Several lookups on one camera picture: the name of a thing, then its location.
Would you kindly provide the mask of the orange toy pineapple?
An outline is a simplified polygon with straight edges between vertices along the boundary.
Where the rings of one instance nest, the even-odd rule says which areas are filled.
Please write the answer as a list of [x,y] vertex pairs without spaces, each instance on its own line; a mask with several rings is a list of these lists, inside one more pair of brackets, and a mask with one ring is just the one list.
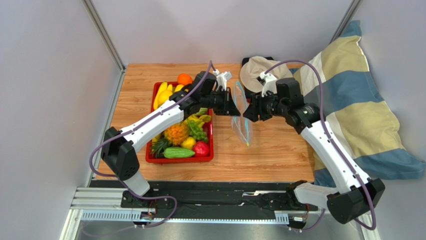
[[172,145],[178,146],[189,137],[189,133],[189,127],[181,122],[168,127],[163,135]]

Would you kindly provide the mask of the yellow toy pear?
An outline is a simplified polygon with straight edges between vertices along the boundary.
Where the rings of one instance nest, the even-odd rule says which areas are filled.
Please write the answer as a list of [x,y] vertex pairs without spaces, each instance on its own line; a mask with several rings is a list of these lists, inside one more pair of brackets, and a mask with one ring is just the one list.
[[174,93],[175,92],[179,92],[182,88],[184,87],[184,85],[183,84],[178,84],[176,87],[175,87],[175,89],[174,89]]

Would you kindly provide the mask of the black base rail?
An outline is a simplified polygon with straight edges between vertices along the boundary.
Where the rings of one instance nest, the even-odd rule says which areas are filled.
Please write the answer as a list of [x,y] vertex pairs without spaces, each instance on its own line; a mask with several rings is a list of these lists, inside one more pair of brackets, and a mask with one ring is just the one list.
[[150,181],[147,197],[129,191],[121,197],[122,208],[155,211],[155,217],[173,214],[177,219],[273,220],[276,211],[317,211],[316,206],[297,205],[285,190],[285,182]]

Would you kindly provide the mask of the yellow toy banana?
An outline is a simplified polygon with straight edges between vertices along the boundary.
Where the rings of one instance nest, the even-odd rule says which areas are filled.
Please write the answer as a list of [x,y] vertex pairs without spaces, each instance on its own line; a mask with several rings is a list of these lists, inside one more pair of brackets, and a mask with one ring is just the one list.
[[157,108],[158,108],[158,99],[159,99],[159,95],[163,92],[163,91],[165,91],[166,89],[167,89],[167,87],[168,87],[168,83],[166,82],[166,81],[164,81],[164,82],[162,82],[160,85],[159,85],[159,88],[157,89],[157,91],[156,91],[156,93],[155,93],[155,98],[154,98],[154,102],[153,102],[153,104],[152,104],[152,107],[153,107],[153,109],[154,110],[156,110]]

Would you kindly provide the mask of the orange toy orange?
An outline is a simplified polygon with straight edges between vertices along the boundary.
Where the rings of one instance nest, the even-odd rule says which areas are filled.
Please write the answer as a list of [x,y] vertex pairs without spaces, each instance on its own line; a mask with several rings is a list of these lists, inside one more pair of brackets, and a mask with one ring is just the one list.
[[193,78],[187,73],[181,73],[177,77],[177,82],[179,85],[189,85],[193,83]]

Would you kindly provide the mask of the red plastic tray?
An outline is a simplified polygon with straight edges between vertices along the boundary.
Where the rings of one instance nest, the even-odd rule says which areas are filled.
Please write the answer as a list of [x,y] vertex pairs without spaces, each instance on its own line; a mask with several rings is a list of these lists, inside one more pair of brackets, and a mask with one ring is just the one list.
[[212,121],[207,122],[203,125],[203,130],[206,132],[208,137],[208,151],[205,155],[193,155],[191,157],[178,157],[178,158],[166,158],[166,157],[155,157],[152,154],[151,147],[153,145],[152,141],[149,141],[146,144],[145,160],[148,163],[153,164],[180,164],[180,163],[199,163],[199,162],[209,162],[214,158],[214,136],[213,136],[213,123]]

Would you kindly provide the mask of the red toy strawberry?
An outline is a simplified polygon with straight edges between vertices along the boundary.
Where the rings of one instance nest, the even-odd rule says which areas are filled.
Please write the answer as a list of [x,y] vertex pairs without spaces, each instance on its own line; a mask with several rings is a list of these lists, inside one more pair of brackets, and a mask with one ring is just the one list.
[[210,146],[204,141],[197,141],[192,150],[196,158],[207,157],[210,154]]

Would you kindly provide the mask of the green toy grapes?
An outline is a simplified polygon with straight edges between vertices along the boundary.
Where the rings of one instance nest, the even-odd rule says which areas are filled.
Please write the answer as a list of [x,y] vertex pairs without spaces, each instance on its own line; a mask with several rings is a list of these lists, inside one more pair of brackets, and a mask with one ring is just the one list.
[[196,141],[202,141],[205,143],[209,142],[209,138],[204,129],[197,125],[194,120],[187,120],[186,124],[189,128],[189,135],[192,136]]

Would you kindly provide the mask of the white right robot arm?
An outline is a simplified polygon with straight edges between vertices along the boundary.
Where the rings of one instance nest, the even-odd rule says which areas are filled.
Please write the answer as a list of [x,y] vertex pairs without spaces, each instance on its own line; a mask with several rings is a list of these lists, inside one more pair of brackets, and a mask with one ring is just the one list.
[[292,77],[276,79],[267,74],[257,77],[262,91],[250,96],[243,116],[252,121],[283,117],[288,125],[314,149],[334,181],[334,187],[314,185],[305,180],[286,188],[291,208],[314,205],[328,210],[334,219],[346,224],[367,212],[373,212],[386,187],[372,179],[345,151],[335,138],[321,109],[305,103],[300,84]]

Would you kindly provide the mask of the clear zip top bag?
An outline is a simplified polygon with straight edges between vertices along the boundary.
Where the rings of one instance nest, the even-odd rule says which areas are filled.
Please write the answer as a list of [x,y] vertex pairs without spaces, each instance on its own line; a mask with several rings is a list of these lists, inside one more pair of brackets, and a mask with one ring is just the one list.
[[245,95],[244,86],[239,80],[233,85],[233,103],[240,112],[240,116],[232,117],[232,130],[238,139],[249,148],[252,145],[253,140],[253,127],[252,122],[243,116],[243,113],[247,110],[249,103]]

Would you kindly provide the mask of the beige bucket hat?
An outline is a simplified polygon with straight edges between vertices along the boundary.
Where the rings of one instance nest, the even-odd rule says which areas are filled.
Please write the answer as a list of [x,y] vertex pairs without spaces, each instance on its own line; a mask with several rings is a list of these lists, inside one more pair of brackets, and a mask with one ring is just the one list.
[[[279,61],[274,60],[272,57],[262,56],[246,57],[242,60],[239,78],[247,98],[253,93],[262,91],[263,85],[257,80],[257,77],[261,72],[265,72],[277,63]],[[286,64],[275,67],[269,73],[278,80],[293,77]]]

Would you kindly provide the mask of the striped pillow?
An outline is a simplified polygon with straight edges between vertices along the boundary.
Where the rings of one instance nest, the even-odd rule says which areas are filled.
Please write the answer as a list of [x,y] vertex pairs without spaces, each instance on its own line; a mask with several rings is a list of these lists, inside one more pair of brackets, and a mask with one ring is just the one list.
[[426,163],[403,146],[400,122],[379,93],[361,38],[360,22],[354,20],[293,76],[306,103],[323,105],[328,128],[367,174],[383,180],[421,179]]

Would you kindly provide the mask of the green toy cucumber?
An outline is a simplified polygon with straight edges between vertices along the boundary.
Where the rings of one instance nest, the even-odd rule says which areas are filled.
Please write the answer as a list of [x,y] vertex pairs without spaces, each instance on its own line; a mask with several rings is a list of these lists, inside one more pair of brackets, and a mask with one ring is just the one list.
[[195,155],[195,152],[191,149],[186,149],[182,147],[168,147],[164,150],[163,155],[168,159],[180,159],[180,158],[190,158]]

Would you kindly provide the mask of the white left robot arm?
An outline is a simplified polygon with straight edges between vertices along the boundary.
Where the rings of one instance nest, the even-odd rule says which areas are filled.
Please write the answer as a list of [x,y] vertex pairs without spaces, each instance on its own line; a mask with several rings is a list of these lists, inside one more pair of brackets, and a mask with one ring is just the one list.
[[137,153],[156,135],[198,113],[200,108],[211,109],[219,116],[239,116],[227,87],[231,78],[229,71],[202,71],[192,84],[173,93],[146,117],[120,130],[111,127],[104,134],[101,159],[125,187],[137,196],[145,195],[150,185],[139,171]]

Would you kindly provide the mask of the yellow toy bananas bunch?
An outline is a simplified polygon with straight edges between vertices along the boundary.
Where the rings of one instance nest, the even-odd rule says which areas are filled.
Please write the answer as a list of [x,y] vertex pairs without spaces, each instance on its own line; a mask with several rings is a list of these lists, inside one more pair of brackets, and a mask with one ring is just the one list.
[[187,124],[189,121],[194,121],[200,128],[212,120],[212,116],[208,114],[208,108],[200,108],[200,110],[190,115],[184,122]]

